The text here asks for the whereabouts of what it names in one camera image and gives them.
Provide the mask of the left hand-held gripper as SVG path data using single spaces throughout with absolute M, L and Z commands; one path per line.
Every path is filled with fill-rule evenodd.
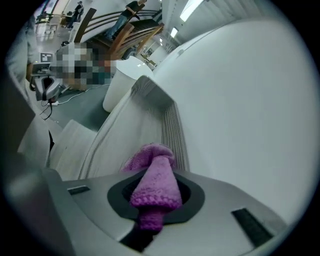
M 51 52 L 41 52 L 33 64 L 30 86 L 34 86 L 37 101 L 55 102 L 62 88 L 57 80 L 55 59 Z

